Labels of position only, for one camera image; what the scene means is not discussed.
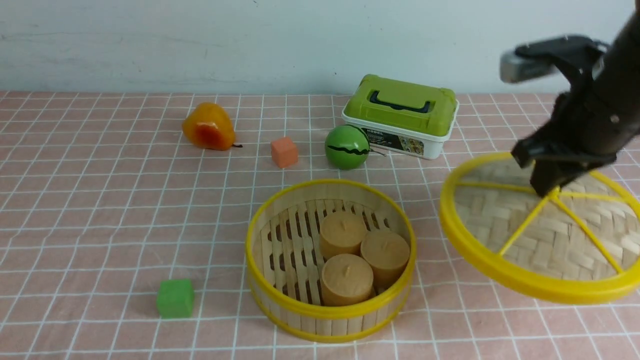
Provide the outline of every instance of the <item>green cube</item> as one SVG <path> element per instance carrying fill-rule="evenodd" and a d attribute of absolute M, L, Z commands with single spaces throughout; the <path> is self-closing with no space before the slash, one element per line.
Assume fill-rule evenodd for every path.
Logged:
<path fill-rule="evenodd" d="M 156 307 L 162 318 L 188 318 L 193 313 L 194 300 L 195 291 L 191 280 L 165 280 L 160 284 Z"/>

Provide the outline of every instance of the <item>white box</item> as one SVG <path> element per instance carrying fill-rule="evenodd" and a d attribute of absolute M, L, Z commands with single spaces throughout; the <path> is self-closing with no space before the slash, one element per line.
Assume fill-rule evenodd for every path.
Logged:
<path fill-rule="evenodd" d="M 419 158 L 433 160 L 442 153 L 442 147 L 451 137 L 453 125 L 456 123 L 460 109 L 460 102 L 456 100 L 456 109 L 449 126 L 449 131 L 444 136 L 433 136 L 416 131 L 401 129 L 399 127 L 377 124 L 375 122 L 356 119 L 345 115 L 342 109 L 342 118 L 347 124 L 357 126 L 367 134 L 369 143 L 373 147 L 387 149 L 402 154 L 417 156 Z"/>

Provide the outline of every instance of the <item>green ball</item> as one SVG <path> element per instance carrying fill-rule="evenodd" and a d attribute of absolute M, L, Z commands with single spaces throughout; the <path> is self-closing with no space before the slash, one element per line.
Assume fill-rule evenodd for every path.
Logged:
<path fill-rule="evenodd" d="M 369 157 L 371 145 L 359 127 L 340 125 L 331 130 L 324 140 L 324 152 L 334 167 L 351 170 L 362 165 Z"/>

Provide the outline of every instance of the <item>yellow rim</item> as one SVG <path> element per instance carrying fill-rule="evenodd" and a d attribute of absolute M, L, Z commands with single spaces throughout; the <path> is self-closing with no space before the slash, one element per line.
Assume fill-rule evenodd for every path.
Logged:
<path fill-rule="evenodd" d="M 306 186 L 312 186 L 317 184 L 347 184 L 351 186 L 357 186 L 359 188 L 363 188 L 369 192 L 375 193 L 377 196 L 381 197 L 385 201 L 387 201 L 401 216 L 404 224 L 409 230 L 410 239 L 409 242 L 411 244 L 411 251 L 409 254 L 409 262 L 407 264 L 406 269 L 403 274 L 400 276 L 398 281 L 393 284 L 389 289 L 384 291 L 382 294 L 374 297 L 373 299 L 366 300 L 365 302 L 361 302 L 359 304 L 350 305 L 350 306 L 340 306 L 340 307 L 328 307 L 328 306 L 318 306 L 312 304 L 306 304 L 301 301 L 294 300 L 280 291 L 276 290 L 272 285 L 270 285 L 267 280 L 265 280 L 264 276 L 260 273 L 258 266 L 255 264 L 255 260 L 252 256 L 252 239 L 253 232 L 255 229 L 255 224 L 261 214 L 268 208 L 277 198 L 285 195 L 288 192 L 295 191 L 300 188 L 304 188 Z M 371 311 L 375 311 L 384 305 L 388 304 L 391 300 L 393 300 L 406 286 L 409 285 L 409 281 L 411 279 L 411 275 L 413 273 L 413 268 L 415 266 L 415 259 L 417 257 L 416 253 L 416 241 L 415 234 L 413 233 L 413 228 L 411 227 L 411 222 L 409 218 L 406 217 L 404 211 L 387 195 L 382 192 L 371 188 L 362 183 L 358 183 L 356 181 L 345 180 L 345 179 L 320 179 L 320 180 L 311 180 L 306 181 L 304 183 L 300 183 L 297 185 L 293 185 L 287 189 L 278 192 L 274 196 L 272 196 L 267 202 L 265 202 L 253 216 L 251 222 L 249 223 L 249 230 L 246 235 L 246 241 L 244 242 L 244 251 L 247 258 L 247 267 L 251 276 L 255 279 L 258 286 L 277 304 L 286 308 L 289 311 L 294 313 L 298 313 L 301 315 L 312 316 L 314 318 L 322 318 L 322 319 L 343 319 L 343 318 L 352 318 L 356 316 L 362 316 Z"/>
<path fill-rule="evenodd" d="M 283 323 L 280 319 L 273 316 L 269 312 L 269 309 L 267 309 L 260 303 L 260 299 L 255 293 L 255 290 L 253 289 L 253 287 L 249 286 L 249 288 L 251 289 L 251 295 L 253 296 L 255 303 L 258 305 L 260 310 L 262 310 L 262 312 L 269 318 L 269 320 L 271 320 L 276 326 L 282 328 L 282 330 L 288 332 L 289 334 L 292 334 L 293 336 L 297 336 L 304 340 L 315 341 L 318 343 L 347 343 L 349 341 L 364 339 L 367 336 L 374 334 L 375 332 L 378 332 L 380 329 L 387 326 L 391 322 L 391 320 L 393 320 L 398 315 L 398 313 L 400 313 L 400 310 L 406 304 L 407 299 L 409 299 L 409 292 L 410 292 L 410 291 L 407 291 L 406 295 L 400 302 L 400 305 L 398 306 L 398 308 L 391 315 L 389 315 L 387 319 L 385 319 L 385 321 L 379 323 L 378 325 L 370 329 L 357 332 L 355 334 L 334 336 L 334 335 L 315 335 L 315 334 L 311 334 L 309 332 L 305 332 L 302 330 L 297 330 L 292 328 L 291 326 L 288 326 L 286 323 Z"/>
<path fill-rule="evenodd" d="M 628 270 L 624 271 L 613 261 L 611 255 L 606 251 L 602 243 L 595 235 L 586 227 L 584 222 L 575 216 L 560 199 L 562 197 L 589 197 L 594 199 L 622 201 L 627 203 L 638 218 L 640 218 L 640 203 L 636 198 L 626 191 L 618 183 L 604 176 L 599 172 L 592 172 L 591 175 L 597 180 L 611 187 L 619 197 L 611 197 L 598 194 L 582 194 L 572 192 L 560 192 L 554 190 L 548 197 L 541 199 L 536 209 L 527 217 L 527 220 L 516 233 L 509 238 L 505 246 L 499 253 L 489 251 L 484 245 L 477 241 L 474 236 L 467 230 L 464 223 L 456 212 L 456 204 L 454 200 L 455 190 L 457 186 L 485 186 L 492 188 L 503 188 L 505 190 L 514 190 L 522 192 L 533 192 L 530 188 L 509 186 L 500 184 L 485 183 L 466 183 L 461 182 L 460 178 L 468 171 L 485 163 L 493 161 L 506 160 L 511 158 L 508 152 L 500 152 L 487 156 L 474 158 L 451 172 L 442 186 L 440 196 L 440 221 L 443 230 L 449 241 L 454 245 L 456 250 L 480 272 L 486 276 L 496 280 L 507 288 L 511 288 L 517 292 L 528 296 L 547 300 L 550 302 L 558 302 L 565 304 L 601 304 L 619 299 L 640 285 L 640 262 L 636 262 Z M 504 259 L 502 255 L 508 247 L 518 238 L 518 235 L 524 230 L 524 227 L 537 214 L 542 206 L 548 202 L 554 203 L 561 210 L 565 211 L 570 217 L 576 220 L 576 223 L 585 231 L 588 238 L 594 243 L 602 254 L 609 260 L 618 274 L 608 279 L 599 281 L 568 281 L 546 277 L 534 272 L 525 270 Z"/>

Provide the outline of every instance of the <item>white wall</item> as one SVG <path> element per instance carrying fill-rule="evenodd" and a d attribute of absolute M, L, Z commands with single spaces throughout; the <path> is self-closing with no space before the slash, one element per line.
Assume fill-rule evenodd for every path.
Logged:
<path fill-rule="evenodd" d="M 0 88 L 351 93 L 367 73 L 456 92 L 504 85 L 499 56 L 564 33 L 611 41 L 633 0 L 4 0 Z"/>

